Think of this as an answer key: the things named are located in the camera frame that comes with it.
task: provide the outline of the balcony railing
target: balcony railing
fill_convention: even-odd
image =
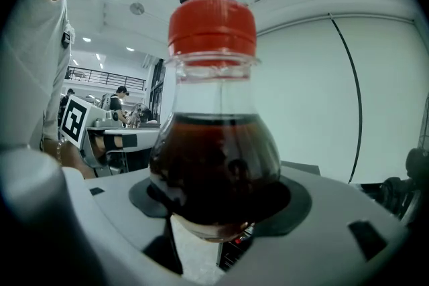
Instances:
[[[108,86],[125,86],[132,90],[145,90],[146,80],[130,78],[129,76],[100,72],[85,68],[68,67],[66,79],[94,82]]]

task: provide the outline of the white panel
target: white panel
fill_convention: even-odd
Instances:
[[[356,65],[363,135],[353,183],[407,178],[429,92],[429,57],[414,25],[387,19],[336,20]]]
[[[166,66],[166,75],[164,76],[164,85],[162,86],[161,125],[164,125],[169,114],[172,112],[175,92],[176,67],[170,64]]]
[[[145,102],[144,102],[144,105],[146,105],[147,107],[149,107],[149,105],[150,105],[150,88],[152,87],[152,80],[154,78],[154,71],[155,71],[155,65],[151,64],[149,66],[149,68],[147,68],[147,81],[146,81],[146,85],[145,85],[145,88],[147,89],[147,94],[149,95],[145,98]]]
[[[255,103],[282,160],[318,165],[348,182],[359,128],[357,93],[344,45],[329,20],[263,35],[252,74]]]
[[[387,15],[404,19],[418,16],[416,0],[263,0],[250,6],[258,31],[328,13]]]

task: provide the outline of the dark liquid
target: dark liquid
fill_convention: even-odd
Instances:
[[[176,113],[150,159],[159,199],[190,222],[252,223],[265,218],[280,160],[259,115]]]

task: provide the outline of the person's arm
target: person's arm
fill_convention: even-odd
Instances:
[[[124,123],[124,124],[128,124],[128,121],[127,121],[127,119],[123,116],[122,111],[121,111],[121,110],[118,110],[118,111],[116,111],[116,112],[118,113],[118,119],[119,119],[122,123]]]
[[[51,139],[44,140],[44,152],[58,161],[57,148],[57,141]],[[60,158],[62,166],[77,169],[85,179],[93,179],[95,177],[93,169],[86,165],[80,156],[79,150],[70,142],[66,142],[61,146]]]

